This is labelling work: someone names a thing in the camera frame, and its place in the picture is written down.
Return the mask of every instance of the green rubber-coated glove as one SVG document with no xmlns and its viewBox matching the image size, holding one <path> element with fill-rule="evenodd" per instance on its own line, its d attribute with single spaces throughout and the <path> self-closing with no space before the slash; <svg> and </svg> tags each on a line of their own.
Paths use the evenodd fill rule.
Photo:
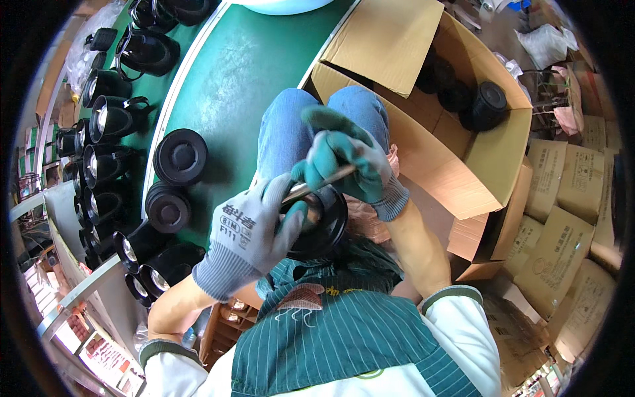
<svg viewBox="0 0 635 397">
<path fill-rule="evenodd" d="M 339 166 L 352 164 L 357 170 L 334 182 L 334 188 L 370 204 L 384 222 L 399 215 L 410 192 L 392 173 L 386 153 L 375 138 L 343 114 L 326 106 L 306 107 L 301 117 L 319 132 L 307 158 L 293 167 L 293 179 L 306 182 L 315 189 Z"/>
</svg>

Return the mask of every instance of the worker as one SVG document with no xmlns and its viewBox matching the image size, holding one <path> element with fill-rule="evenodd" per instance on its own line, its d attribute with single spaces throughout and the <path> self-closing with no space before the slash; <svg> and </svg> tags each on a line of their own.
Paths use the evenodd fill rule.
<svg viewBox="0 0 635 397">
<path fill-rule="evenodd" d="M 481 294 L 451 284 L 446 252 L 388 163 L 388 125 L 363 87 L 326 106 L 302 90 L 276 97 L 262 118 L 258 182 L 216 207 L 209 252 L 150 310 L 139 352 L 150 395 L 500 395 Z M 304 201 L 279 220 L 291 185 L 314 189 L 347 163 L 356 171 L 334 188 L 371 204 L 399 266 L 364 238 L 321 260 L 283 260 L 308 222 Z M 424 298 L 419 309 L 390 295 L 404 275 Z M 257 321 L 208 373 L 182 336 L 203 309 L 254 281 L 269 289 Z"/>
</svg>

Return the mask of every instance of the metal tool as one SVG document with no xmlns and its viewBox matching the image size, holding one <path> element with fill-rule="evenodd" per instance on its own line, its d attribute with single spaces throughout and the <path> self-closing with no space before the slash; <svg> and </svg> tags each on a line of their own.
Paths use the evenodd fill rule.
<svg viewBox="0 0 635 397">
<path fill-rule="evenodd" d="M 322 189 L 324 186 L 326 185 L 330 185 L 335 181 L 338 181 L 352 173 L 355 172 L 355 170 L 357 170 L 357 168 L 352 165 L 352 164 L 347 164 L 347 165 L 343 165 L 340 168 L 338 168 L 333 175 L 331 175 L 330 177 L 324 179 L 322 181 L 322 183 L 317 187 L 317 189 L 312 190 L 309 186 L 307 186 L 306 183 L 301 183 L 301 184 L 297 184 L 295 186 L 293 186 L 291 188 L 291 191 L 289 193 L 289 195 L 282 200 L 282 205 L 284 206 L 285 204 L 290 204 L 293 203 L 295 201 L 298 201 L 299 199 L 303 198 L 304 196 L 306 196 L 309 193 L 313 193 L 314 191 L 320 190 Z"/>
</svg>

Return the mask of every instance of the gray work glove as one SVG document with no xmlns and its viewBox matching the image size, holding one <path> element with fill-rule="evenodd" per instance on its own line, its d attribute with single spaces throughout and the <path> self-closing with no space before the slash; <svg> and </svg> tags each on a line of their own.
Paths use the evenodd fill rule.
<svg viewBox="0 0 635 397">
<path fill-rule="evenodd" d="M 296 202 L 279 222 L 291 175 L 258 181 L 214 210 L 210 250 L 194 266 L 194 282 L 210 297 L 227 302 L 234 292 L 267 274 L 300 235 L 307 203 Z"/>
</svg>

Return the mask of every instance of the green striped apron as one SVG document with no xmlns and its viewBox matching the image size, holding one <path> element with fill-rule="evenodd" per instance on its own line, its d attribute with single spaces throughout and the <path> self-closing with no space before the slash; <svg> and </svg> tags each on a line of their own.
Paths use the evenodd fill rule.
<svg viewBox="0 0 635 397">
<path fill-rule="evenodd" d="M 368 240 L 346 249 L 357 251 L 363 261 L 344 255 L 346 266 L 276 266 L 276 289 L 236 344 L 232 396 L 271 396 L 409 363 L 438 396 L 480 395 L 412 301 L 388 295 L 400 280 L 394 261 Z M 301 265 L 304 275 L 293 280 Z"/>
</svg>

